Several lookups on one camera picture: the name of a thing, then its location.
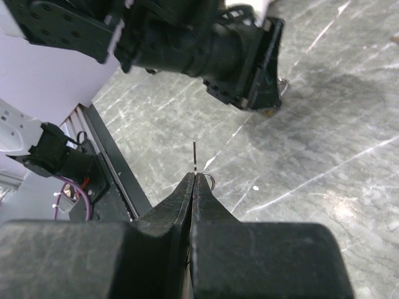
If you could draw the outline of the brass padlock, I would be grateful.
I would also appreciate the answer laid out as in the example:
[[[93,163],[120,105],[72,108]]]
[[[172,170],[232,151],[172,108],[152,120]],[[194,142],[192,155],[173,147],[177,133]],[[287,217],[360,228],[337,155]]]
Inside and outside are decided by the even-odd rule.
[[[285,78],[278,78],[277,79],[277,89],[279,92],[279,100],[276,104],[274,104],[271,108],[268,108],[264,111],[267,117],[273,117],[281,108],[282,106],[282,98],[284,94],[287,92],[289,88],[289,81]]]

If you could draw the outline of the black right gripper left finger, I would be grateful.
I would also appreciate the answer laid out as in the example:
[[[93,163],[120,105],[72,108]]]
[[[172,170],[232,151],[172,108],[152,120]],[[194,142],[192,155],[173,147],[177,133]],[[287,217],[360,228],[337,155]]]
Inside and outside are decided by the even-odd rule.
[[[2,298],[191,298],[195,175],[131,222],[1,226]]]

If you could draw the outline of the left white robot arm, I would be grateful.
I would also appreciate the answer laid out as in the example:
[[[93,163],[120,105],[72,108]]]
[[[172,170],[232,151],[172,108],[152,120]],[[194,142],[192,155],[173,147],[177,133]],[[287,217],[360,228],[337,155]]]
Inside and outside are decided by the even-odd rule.
[[[281,107],[284,21],[218,1],[5,1],[30,44],[80,52],[123,72],[140,67],[201,78],[219,101],[250,112]]]

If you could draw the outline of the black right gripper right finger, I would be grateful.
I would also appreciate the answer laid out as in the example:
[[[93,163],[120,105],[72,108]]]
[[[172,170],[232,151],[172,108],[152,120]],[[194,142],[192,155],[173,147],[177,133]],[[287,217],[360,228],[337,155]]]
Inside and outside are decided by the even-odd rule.
[[[353,298],[333,233],[305,222],[241,222],[198,174],[193,188],[195,298]]]

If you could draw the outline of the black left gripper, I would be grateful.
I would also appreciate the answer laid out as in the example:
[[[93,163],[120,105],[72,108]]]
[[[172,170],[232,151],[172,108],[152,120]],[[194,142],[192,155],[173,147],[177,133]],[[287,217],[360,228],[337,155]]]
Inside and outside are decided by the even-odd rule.
[[[207,91],[252,111],[279,100],[278,58],[285,22],[224,1],[134,1],[122,15],[115,57],[132,67],[202,78]]]

